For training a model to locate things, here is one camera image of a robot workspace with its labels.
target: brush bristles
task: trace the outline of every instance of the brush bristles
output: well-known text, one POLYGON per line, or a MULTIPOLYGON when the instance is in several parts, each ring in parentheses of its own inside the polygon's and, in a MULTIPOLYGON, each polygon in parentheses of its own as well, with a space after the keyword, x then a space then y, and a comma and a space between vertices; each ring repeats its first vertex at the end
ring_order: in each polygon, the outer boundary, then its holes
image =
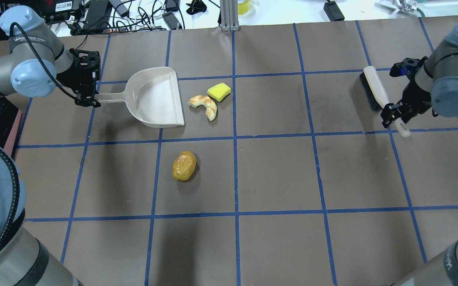
POLYGON ((367 96, 367 101, 369 101, 371 110, 373 112, 380 112, 382 110, 382 107, 376 101, 376 98, 374 98, 374 94, 372 93, 371 86, 369 85, 369 82, 367 81, 367 78, 365 77, 365 73, 360 74, 360 81, 361 81, 361 84, 363 85, 363 89, 365 89, 365 95, 367 96))

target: dustpan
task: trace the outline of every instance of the dustpan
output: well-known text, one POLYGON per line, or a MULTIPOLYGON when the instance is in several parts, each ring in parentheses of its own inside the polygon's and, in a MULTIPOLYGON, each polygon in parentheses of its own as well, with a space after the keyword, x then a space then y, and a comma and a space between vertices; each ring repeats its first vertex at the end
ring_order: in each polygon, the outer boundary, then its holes
POLYGON ((95 96, 100 103, 124 102, 129 112, 143 124, 153 128, 185 125, 178 76, 170 67, 136 72, 124 92, 95 96))

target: hand brush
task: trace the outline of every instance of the hand brush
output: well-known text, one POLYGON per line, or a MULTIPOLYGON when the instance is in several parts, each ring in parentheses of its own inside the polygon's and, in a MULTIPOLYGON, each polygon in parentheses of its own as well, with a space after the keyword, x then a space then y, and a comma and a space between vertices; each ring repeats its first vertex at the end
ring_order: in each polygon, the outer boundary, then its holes
MULTIPOLYGON (((369 66, 364 68, 360 74, 360 81, 365 89, 365 94, 372 111, 379 112, 385 105, 390 103, 385 87, 381 83, 375 67, 369 66)), ((402 119, 397 118, 393 123, 402 138, 411 136, 411 132, 402 119)))

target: sponge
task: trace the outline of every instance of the sponge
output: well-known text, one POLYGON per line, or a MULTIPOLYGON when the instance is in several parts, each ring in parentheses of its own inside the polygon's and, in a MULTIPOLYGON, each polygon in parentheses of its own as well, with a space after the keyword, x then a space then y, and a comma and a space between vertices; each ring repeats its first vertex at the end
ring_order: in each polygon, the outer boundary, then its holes
POLYGON ((229 93, 231 93, 231 88, 227 86, 225 83, 219 83, 218 85, 215 85, 214 87, 210 87, 210 89, 208 89, 208 95, 218 102, 222 102, 222 100, 229 93))

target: yellow container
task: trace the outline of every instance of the yellow container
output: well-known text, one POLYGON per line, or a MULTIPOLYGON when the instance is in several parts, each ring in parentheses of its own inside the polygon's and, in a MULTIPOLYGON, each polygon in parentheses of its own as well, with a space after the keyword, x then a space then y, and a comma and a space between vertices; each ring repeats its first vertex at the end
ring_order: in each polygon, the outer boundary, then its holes
POLYGON ((238 15, 243 15, 250 10, 250 0, 238 0, 238 15))

